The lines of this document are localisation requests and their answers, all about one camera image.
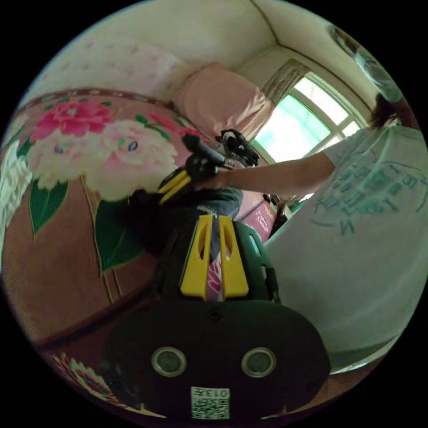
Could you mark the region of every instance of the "black handle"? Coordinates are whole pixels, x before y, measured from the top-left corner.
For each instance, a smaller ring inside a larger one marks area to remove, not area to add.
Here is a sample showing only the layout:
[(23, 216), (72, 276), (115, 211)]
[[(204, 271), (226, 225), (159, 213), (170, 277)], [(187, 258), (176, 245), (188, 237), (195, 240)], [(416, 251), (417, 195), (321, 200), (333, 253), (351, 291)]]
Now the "black handle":
[(208, 162), (215, 166), (223, 166), (225, 164), (225, 157), (213, 148), (208, 147), (197, 135), (186, 134), (182, 138), (182, 141), (189, 152), (199, 157), (206, 158)]

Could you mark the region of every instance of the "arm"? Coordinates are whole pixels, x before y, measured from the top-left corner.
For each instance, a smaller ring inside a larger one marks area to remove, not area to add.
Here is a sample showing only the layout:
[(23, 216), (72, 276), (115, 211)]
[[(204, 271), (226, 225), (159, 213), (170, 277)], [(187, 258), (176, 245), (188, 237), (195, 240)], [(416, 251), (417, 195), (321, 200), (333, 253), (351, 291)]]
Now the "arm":
[(235, 187), (279, 196), (308, 194), (317, 190), (334, 171), (324, 153), (273, 165), (220, 171), (216, 177), (195, 186), (200, 189)]

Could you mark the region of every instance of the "bright window glass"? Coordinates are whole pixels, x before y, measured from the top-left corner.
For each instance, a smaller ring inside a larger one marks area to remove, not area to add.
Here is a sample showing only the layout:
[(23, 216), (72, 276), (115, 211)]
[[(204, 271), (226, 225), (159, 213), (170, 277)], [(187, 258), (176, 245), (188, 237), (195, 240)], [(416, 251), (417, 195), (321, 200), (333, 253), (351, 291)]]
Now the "bright window glass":
[(287, 95), (256, 137), (275, 162), (300, 159), (331, 133), (303, 103)]
[(351, 122), (342, 132), (347, 136), (351, 136), (360, 130), (356, 122)]
[(335, 135), (327, 144), (322, 146), (318, 151), (321, 152), (325, 148), (330, 147), (330, 146), (338, 143), (339, 141), (342, 141), (342, 137), (340, 135)]
[(299, 92), (316, 104), (336, 125), (348, 117), (348, 113), (327, 92), (304, 77), (294, 86)]

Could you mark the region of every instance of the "label sticker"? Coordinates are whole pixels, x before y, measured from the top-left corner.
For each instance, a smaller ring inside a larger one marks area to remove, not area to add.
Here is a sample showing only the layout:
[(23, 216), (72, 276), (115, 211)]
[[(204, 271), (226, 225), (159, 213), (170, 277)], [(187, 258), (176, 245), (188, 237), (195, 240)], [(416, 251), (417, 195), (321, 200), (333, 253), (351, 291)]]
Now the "label sticker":
[(192, 418), (229, 419), (229, 388), (191, 387)]

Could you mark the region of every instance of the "pillow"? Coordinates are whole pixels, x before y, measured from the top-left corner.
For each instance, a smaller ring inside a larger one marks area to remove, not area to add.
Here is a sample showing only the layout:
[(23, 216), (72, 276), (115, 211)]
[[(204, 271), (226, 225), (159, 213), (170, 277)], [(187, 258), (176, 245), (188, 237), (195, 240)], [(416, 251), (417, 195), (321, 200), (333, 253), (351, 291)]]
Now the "pillow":
[(235, 129), (248, 140), (274, 109), (256, 85), (216, 62), (190, 75), (172, 101), (208, 136)]

